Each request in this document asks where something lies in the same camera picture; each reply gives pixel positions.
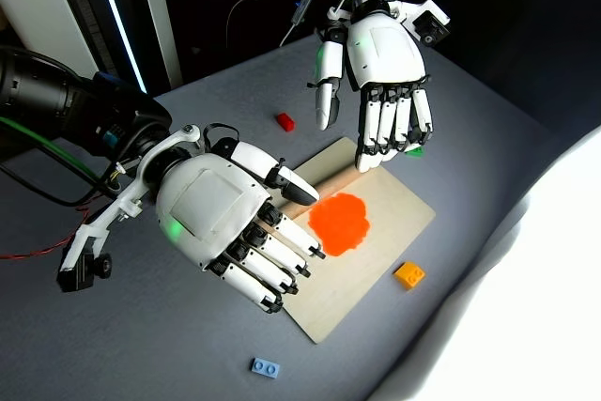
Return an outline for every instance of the orange paint blob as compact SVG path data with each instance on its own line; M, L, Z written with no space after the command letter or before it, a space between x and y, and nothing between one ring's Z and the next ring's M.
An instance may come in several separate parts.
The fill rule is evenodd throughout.
M309 210L309 225L327 255L339 256L359 246L369 230L365 203L357 196L338 193Z

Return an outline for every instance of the blue lego brick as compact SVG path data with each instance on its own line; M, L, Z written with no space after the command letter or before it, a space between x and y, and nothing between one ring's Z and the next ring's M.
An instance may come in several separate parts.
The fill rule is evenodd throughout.
M278 377L278 373L280 372L280 365L255 357L251 370L259 375L276 379Z

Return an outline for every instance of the white led light strip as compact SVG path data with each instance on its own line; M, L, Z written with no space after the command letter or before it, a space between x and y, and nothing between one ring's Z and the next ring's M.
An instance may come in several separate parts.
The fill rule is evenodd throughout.
M123 26L123 22L121 21L121 16L119 15L119 10L116 7L115 0L108 1L109 5L111 6L111 10L113 11L113 17L115 18L116 26L119 29L119 34L121 35L121 39L123 40L123 44L125 45L125 50L128 53L128 58L130 59L131 67L133 68L135 78L138 80L138 85L140 86L140 89L146 93L146 87L144 86L144 81L142 80L142 74L140 74L138 65L135 62L135 57L133 56L133 51L131 50L130 41L128 40L128 35L125 33L125 27Z

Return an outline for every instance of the tabletop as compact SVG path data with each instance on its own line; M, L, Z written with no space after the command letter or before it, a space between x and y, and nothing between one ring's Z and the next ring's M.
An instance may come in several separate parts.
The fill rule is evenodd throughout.
M316 37L185 85L159 98L173 130L230 124L241 139L294 167L341 136L356 139L359 94L343 83L336 124L315 125ZM195 266L162 235L151 206L114 224L105 250L111 279L62 294L60 251L0 262L0 393L3 399L360 400L386 375L518 196L522 168L547 131L436 52L423 49L434 133L424 156L386 168L436 211L404 252L427 274L418 288L382 277L315 345L283 311L266 315ZM284 132L274 116L288 113ZM45 157L10 162L47 177ZM101 167L94 159L92 164ZM58 178L64 191L72 178ZM64 237L79 214L2 178L2 252L35 250ZM281 365L277 379L249 371L253 357Z

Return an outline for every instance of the beige board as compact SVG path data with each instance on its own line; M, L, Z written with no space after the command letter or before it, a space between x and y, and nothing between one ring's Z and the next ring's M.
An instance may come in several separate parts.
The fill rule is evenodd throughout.
M354 153L355 144L343 138L295 171L317 184L347 167ZM299 293L285 296L285 309L315 343L333 331L382 275L393 277L391 265L435 217L432 208L382 167L339 193L354 194L365 202L367 237L341 256L309 259L311 277L299 276ZM295 221L316 237L308 225L309 215L307 211Z

